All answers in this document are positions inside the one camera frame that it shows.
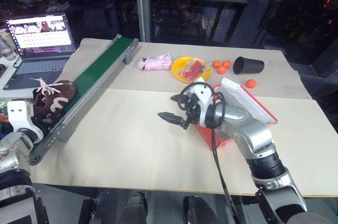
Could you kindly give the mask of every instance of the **yellow plate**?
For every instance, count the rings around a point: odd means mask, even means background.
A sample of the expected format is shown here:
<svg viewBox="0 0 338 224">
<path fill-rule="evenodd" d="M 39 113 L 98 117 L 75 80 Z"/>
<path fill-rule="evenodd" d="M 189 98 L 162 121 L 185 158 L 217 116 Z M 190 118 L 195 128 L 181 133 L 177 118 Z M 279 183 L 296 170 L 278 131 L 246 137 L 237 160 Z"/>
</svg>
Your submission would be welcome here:
<svg viewBox="0 0 338 224">
<path fill-rule="evenodd" d="M 181 76 L 178 73 L 178 69 L 184 68 L 186 64 L 192 59 L 198 60 L 201 64 L 206 64 L 206 62 L 203 59 L 195 58 L 195 57 L 180 57 L 176 59 L 173 64 L 171 65 L 171 72 L 173 75 L 178 78 L 179 80 L 186 82 L 186 83 L 191 83 L 191 81 L 187 81 L 183 76 Z M 201 73 L 198 75 L 198 77 L 202 77 L 204 80 L 208 80 L 210 75 L 211 75 L 211 68 L 206 69 L 205 72 Z"/>
</svg>

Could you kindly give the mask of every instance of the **laptop screen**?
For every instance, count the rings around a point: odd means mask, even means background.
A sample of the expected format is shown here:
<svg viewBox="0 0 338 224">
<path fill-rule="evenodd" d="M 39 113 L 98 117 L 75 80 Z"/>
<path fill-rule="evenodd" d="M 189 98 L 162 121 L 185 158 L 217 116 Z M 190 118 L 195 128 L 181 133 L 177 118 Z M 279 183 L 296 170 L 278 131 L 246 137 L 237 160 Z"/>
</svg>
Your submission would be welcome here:
<svg viewBox="0 0 338 224">
<path fill-rule="evenodd" d="M 21 16 L 6 20 L 6 24 L 22 58 L 76 50 L 65 13 Z"/>
</svg>

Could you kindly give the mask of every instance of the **black cable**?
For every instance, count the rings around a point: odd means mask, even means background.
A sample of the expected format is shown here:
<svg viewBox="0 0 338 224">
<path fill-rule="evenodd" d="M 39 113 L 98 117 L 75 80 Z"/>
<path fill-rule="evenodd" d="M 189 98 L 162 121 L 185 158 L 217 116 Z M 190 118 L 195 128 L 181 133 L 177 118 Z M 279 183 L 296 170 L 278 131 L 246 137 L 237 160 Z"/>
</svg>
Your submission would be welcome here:
<svg viewBox="0 0 338 224">
<path fill-rule="evenodd" d="M 224 98 L 224 95 L 221 93 L 221 92 L 217 92 L 215 93 L 214 89 L 207 83 L 205 82 L 194 82 L 194 83 L 191 83 L 190 85 L 186 86 L 180 93 L 179 95 L 179 100 L 178 100 L 178 105 L 179 105 L 179 108 L 181 110 L 186 110 L 185 106 L 182 107 L 182 104 L 181 104 L 181 101 L 182 101 L 182 98 L 183 98 L 183 95 L 184 93 L 191 87 L 195 86 L 195 85 L 204 85 L 206 87 L 208 87 L 210 90 L 211 90 L 211 95 L 213 97 L 213 104 L 214 105 L 222 105 L 222 117 L 220 118 L 219 122 L 218 122 L 218 127 L 222 124 L 223 120 L 224 120 L 224 116 L 226 114 L 226 100 Z M 221 171 L 221 167 L 220 167 L 220 163 L 219 163 L 219 160 L 218 160 L 218 155 L 217 155 L 217 148 L 216 148 L 216 137 L 215 137 L 215 129 L 211 129 L 211 146 L 212 146 L 212 154 L 213 154 L 213 158 L 215 160 L 215 164 L 216 164 L 216 167 L 217 167 L 217 170 L 218 170 L 218 174 L 220 176 L 220 180 L 221 180 L 221 184 L 222 184 L 222 187 L 223 187 L 223 192 L 224 192 L 224 196 L 226 198 L 226 203 L 228 204 L 229 208 L 230 208 L 230 211 L 231 211 L 231 214 L 232 214 L 232 217 L 233 217 L 233 220 L 235 222 L 235 224 L 240 224 L 240 220 L 239 220 L 239 217 L 238 217 L 238 214 L 237 214 L 237 211 L 236 211 L 236 208 L 234 206 L 234 203 L 232 201 L 232 198 L 231 198 L 231 195 L 228 191 L 228 188 L 227 188 L 227 185 L 226 185 L 226 182 L 224 181 L 224 178 L 223 178 L 223 175 L 222 175 L 222 171 Z"/>
<path fill-rule="evenodd" d="M 13 68 L 18 68 L 19 66 L 15 66 L 15 64 L 17 63 L 17 61 L 19 60 L 20 58 L 20 55 L 17 56 L 17 59 L 15 60 L 14 64 L 13 64 Z"/>
</svg>

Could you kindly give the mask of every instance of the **white rope knot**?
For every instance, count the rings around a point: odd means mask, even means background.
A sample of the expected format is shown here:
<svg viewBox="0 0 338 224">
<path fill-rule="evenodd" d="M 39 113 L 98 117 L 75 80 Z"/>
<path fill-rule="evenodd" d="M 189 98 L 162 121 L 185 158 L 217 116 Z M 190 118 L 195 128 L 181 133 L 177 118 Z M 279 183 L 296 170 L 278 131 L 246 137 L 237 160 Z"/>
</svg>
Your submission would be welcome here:
<svg viewBox="0 0 338 224">
<path fill-rule="evenodd" d="M 55 84 L 46 84 L 46 82 L 42 79 L 42 78 L 38 78 L 38 79 L 33 79 L 31 78 L 31 80 L 37 80 L 40 82 L 40 87 L 37 89 L 36 92 L 41 91 L 41 94 L 45 96 L 45 92 L 48 93 L 48 95 L 52 95 L 55 92 L 57 93 L 61 93 L 60 90 L 56 89 L 56 88 L 52 88 L 53 86 L 60 86 L 63 85 L 63 83 L 55 83 Z"/>
</svg>

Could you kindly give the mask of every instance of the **black cup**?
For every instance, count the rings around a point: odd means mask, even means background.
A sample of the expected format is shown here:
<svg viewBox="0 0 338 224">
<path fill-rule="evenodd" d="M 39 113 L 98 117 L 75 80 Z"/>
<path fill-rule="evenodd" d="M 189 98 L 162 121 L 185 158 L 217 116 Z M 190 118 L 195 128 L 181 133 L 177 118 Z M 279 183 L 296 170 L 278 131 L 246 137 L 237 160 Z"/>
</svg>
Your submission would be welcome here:
<svg viewBox="0 0 338 224">
<path fill-rule="evenodd" d="M 233 64 L 233 72 L 240 73 L 260 73 L 264 69 L 264 62 L 256 59 L 246 59 L 238 57 Z"/>
</svg>

